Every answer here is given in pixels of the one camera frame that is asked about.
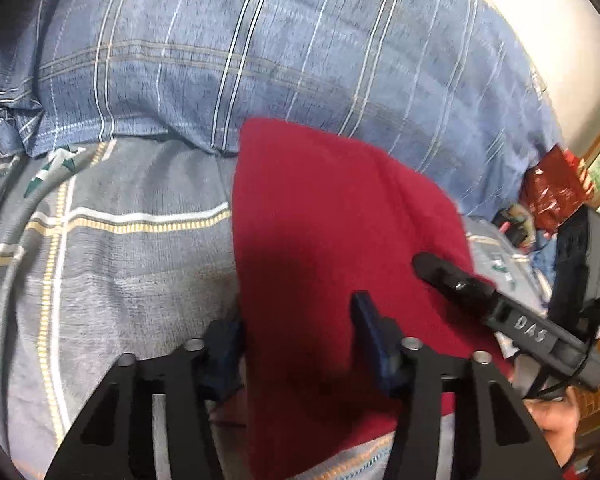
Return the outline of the right human hand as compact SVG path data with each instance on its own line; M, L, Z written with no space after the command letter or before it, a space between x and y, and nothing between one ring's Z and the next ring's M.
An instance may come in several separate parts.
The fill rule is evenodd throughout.
M559 466L566 466L576 449L580 408L576 392L568 387L562 400L524 400L531 417L543 431Z

